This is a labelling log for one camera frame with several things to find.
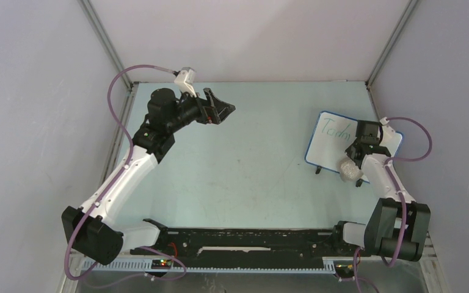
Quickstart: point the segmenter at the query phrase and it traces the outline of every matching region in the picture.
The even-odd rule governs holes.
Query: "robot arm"
[[[180,99],[171,89],[158,89],[152,93],[148,114],[133,137],[130,162],[126,162],[126,155],[101,187],[78,209],[68,206],[64,210],[62,223],[69,241],[84,214],[95,206],[78,232],[73,249],[107,265],[121,251],[152,246],[156,242],[159,228],[154,222],[120,226],[117,223],[119,211],[143,178],[161,163],[175,143],[175,132],[193,121],[218,125],[235,110],[233,105],[217,99],[211,89],[204,89],[206,99],[200,99],[192,86],[194,76],[195,71],[189,67],[176,74],[175,83],[182,92]],[[114,183],[97,202],[111,182]]]
[[[367,225],[340,222],[335,227],[344,242],[363,247],[372,255],[392,257],[398,243],[402,215],[401,192],[407,208],[407,221],[399,259],[417,261],[421,258],[431,212],[406,191],[394,170],[389,150],[380,144],[392,137],[394,129],[374,121],[358,121],[356,139],[346,149],[346,155],[369,179],[373,191],[380,197]]]

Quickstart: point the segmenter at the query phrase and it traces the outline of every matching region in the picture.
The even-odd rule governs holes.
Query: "light blue table surface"
[[[128,131],[144,120],[151,93],[173,84],[141,83]],[[124,205],[120,221],[151,218],[167,226],[331,228],[367,223],[377,202],[369,184],[356,188],[339,174],[304,161],[320,111],[376,120],[364,82],[196,83],[203,94],[236,106],[221,125],[192,123]],[[122,144],[120,157],[126,152]]]

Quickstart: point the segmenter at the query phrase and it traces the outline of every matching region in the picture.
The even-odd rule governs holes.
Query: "purple cable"
[[[159,67],[159,66],[154,66],[154,65],[135,65],[135,66],[125,68],[124,70],[122,70],[121,72],[116,74],[116,76],[112,79],[111,84],[109,85],[109,91],[107,92],[107,103],[109,104],[109,110],[112,114],[112,118],[114,118],[116,123],[119,125],[120,129],[125,134],[126,139],[128,140],[128,143],[129,143],[128,156],[126,158],[125,165],[128,164],[130,162],[130,159],[132,158],[133,149],[134,149],[134,142],[132,141],[132,137],[130,136],[130,134],[128,134],[128,131],[126,130],[124,125],[121,123],[118,116],[116,116],[116,113],[114,112],[114,109],[112,108],[111,95],[112,95],[112,88],[113,88],[114,84],[116,83],[116,81],[123,74],[125,74],[126,72],[131,71],[133,69],[137,69],[137,68],[153,68],[155,70],[161,70],[161,71],[165,71],[165,72],[172,73],[172,74],[174,74],[176,72],[176,71],[173,71],[173,70],[170,70],[170,69],[166,69],[166,68]],[[119,179],[119,177],[121,177],[121,175],[123,174],[124,171],[125,171],[125,168],[121,168],[118,171],[118,173],[116,173],[116,175],[113,177],[113,179],[109,182],[109,184],[107,184],[105,189],[103,189],[103,191],[100,193],[100,195],[96,198],[95,202],[99,203],[101,201],[101,199],[107,194],[107,192],[111,189],[111,187],[114,185],[114,183],[116,183],[116,181]],[[89,207],[89,209],[84,214],[84,216],[82,217],[80,222],[78,222],[78,224],[76,225],[75,230],[73,231],[73,234],[71,234],[71,237],[69,238],[69,241],[67,242],[67,249],[65,250],[65,256],[64,256],[64,272],[65,272],[65,275],[67,276],[67,278],[69,280],[76,281],[76,280],[81,280],[81,279],[85,278],[92,271],[92,269],[94,269],[94,267],[98,264],[97,262],[94,262],[94,264],[92,264],[92,266],[85,273],[81,274],[80,276],[73,276],[71,274],[70,270],[69,270],[69,259],[70,259],[70,255],[71,255],[71,248],[73,247],[73,244],[75,243],[76,235],[78,235],[78,232],[80,231],[83,224],[85,223],[85,220],[87,220],[87,218],[89,217],[90,213],[94,210],[94,208],[95,208],[94,204]]]
[[[423,132],[425,132],[425,135],[427,135],[427,138],[429,140],[429,149],[427,150],[427,152],[421,156],[421,157],[416,157],[414,159],[410,159],[410,158],[406,158],[406,157],[390,157],[388,158],[387,160],[385,160],[384,162],[384,166],[385,166],[385,170],[386,172],[388,173],[389,177],[391,178],[392,182],[393,182],[393,185],[394,185],[394,188],[396,189],[396,191],[398,192],[398,196],[400,197],[400,201],[401,201],[401,204],[402,204],[402,226],[400,227],[400,231],[398,233],[398,243],[396,244],[396,248],[394,250],[394,253],[393,253],[393,257],[391,258],[391,261],[390,262],[387,262],[387,260],[382,257],[382,261],[384,262],[384,264],[387,266],[387,267],[393,267],[394,264],[396,263],[396,260],[398,259],[398,254],[400,254],[400,248],[402,247],[402,241],[404,239],[404,234],[405,234],[405,225],[407,223],[407,204],[405,203],[405,197],[404,197],[404,194],[401,192],[401,188],[400,188],[400,184],[397,182],[396,178],[394,177],[393,175],[393,172],[391,171],[391,168],[387,165],[389,162],[391,161],[402,161],[402,162],[416,162],[416,161],[421,161],[423,159],[425,159],[432,151],[432,137],[431,137],[431,134],[429,133],[429,131],[420,123],[418,123],[416,120],[414,119],[411,119],[411,118],[407,118],[407,117],[391,117],[391,118],[387,118],[387,121],[391,121],[391,120],[406,120],[406,121],[409,121],[409,122],[412,122],[414,124],[416,124],[418,127],[421,128],[421,130],[423,130]],[[364,279],[364,278],[359,278],[358,277],[358,273],[357,273],[357,258],[358,258],[358,252],[361,250],[360,247],[358,247],[356,250],[355,250],[355,254],[353,256],[353,268],[354,268],[354,278],[355,278],[355,284],[357,285],[357,289],[359,292],[362,293],[362,291],[360,290],[360,284],[358,283],[359,281],[364,281],[366,283],[368,283],[369,285],[371,285],[373,287],[373,289],[375,289],[375,291],[377,293],[379,293],[379,290],[378,288],[375,286],[375,284],[373,284],[371,281],[367,280],[367,279]],[[341,281],[352,281],[353,278],[340,278],[339,279]]]
[[[354,277],[353,278],[341,278],[341,277],[339,277],[339,275],[337,273],[335,273],[335,276],[342,282],[355,281],[355,284],[357,285],[357,289],[358,289],[359,293],[362,293],[362,290],[360,289],[360,284],[358,283],[359,281],[364,281],[364,282],[368,283],[371,287],[373,287],[373,289],[375,289],[375,291],[377,293],[380,293],[379,288],[377,288],[377,286],[375,286],[375,284],[373,284],[372,281],[369,281],[368,279],[364,279],[364,278],[359,278],[358,275],[357,275],[357,260],[358,260],[358,253],[359,253],[360,250],[361,250],[361,248],[357,247],[357,249],[355,250],[355,253],[353,255],[353,274],[354,274]]]
[[[385,170],[388,173],[389,177],[393,181],[394,188],[398,192],[398,196],[400,197],[400,201],[402,203],[402,223],[400,226],[400,231],[398,233],[398,243],[396,244],[396,248],[394,249],[393,257],[391,258],[391,261],[388,262],[384,257],[382,257],[382,261],[387,267],[393,267],[394,264],[396,263],[396,260],[398,259],[398,254],[400,254],[400,248],[402,247],[402,241],[404,239],[404,234],[405,234],[405,225],[407,223],[407,204],[405,203],[405,197],[403,193],[401,192],[400,189],[400,184],[396,181],[393,172],[391,171],[391,168],[387,165],[391,161],[402,161],[402,162],[416,162],[416,161],[421,161],[425,159],[432,151],[432,137],[429,131],[420,123],[418,123],[416,120],[413,120],[411,118],[407,117],[392,117],[392,118],[387,118],[387,121],[391,120],[406,120],[409,122],[412,122],[416,124],[418,127],[425,132],[425,135],[427,135],[427,138],[429,139],[429,149],[427,152],[421,156],[421,157],[416,157],[414,159],[406,158],[406,157],[390,157],[387,160],[385,160],[384,165],[385,165]]]
[[[155,249],[153,249],[153,248],[150,248],[150,247],[147,247],[147,246],[141,246],[140,248],[142,248],[142,249],[144,249],[144,250],[151,251],[151,252],[153,252],[153,253],[155,253],[155,254],[157,254],[157,255],[164,256],[165,258],[171,259],[172,261],[174,261],[174,262],[180,264],[181,267],[183,268],[184,272],[183,272],[181,275],[178,275],[177,277],[171,277],[171,278],[156,277],[156,276],[153,276],[153,275],[150,275],[150,274],[147,274],[147,273],[146,273],[146,274],[145,274],[145,273],[134,273],[134,274],[132,274],[132,275],[128,275],[128,276],[126,276],[126,277],[124,277],[124,278],[121,278],[121,279],[119,279],[119,280],[117,280],[117,281],[114,281],[114,282],[112,282],[112,283],[110,283],[110,284],[107,284],[107,285],[97,285],[97,286],[95,286],[95,285],[89,284],[88,282],[86,282],[86,280],[84,280],[85,285],[87,285],[88,287],[94,288],[94,289],[104,289],[104,288],[108,288],[108,287],[115,286],[115,285],[121,283],[122,281],[126,281],[126,280],[128,280],[128,279],[137,278],[137,277],[147,277],[147,276],[151,276],[152,278],[159,279],[159,280],[161,280],[161,281],[175,281],[175,280],[177,280],[177,279],[180,279],[180,278],[184,277],[184,275],[186,274],[186,272],[187,272],[186,266],[185,266],[180,260],[174,258],[173,256],[167,255],[167,254],[165,254],[165,253],[162,253],[162,252],[160,252],[160,251],[157,251],[157,250],[155,250]]]

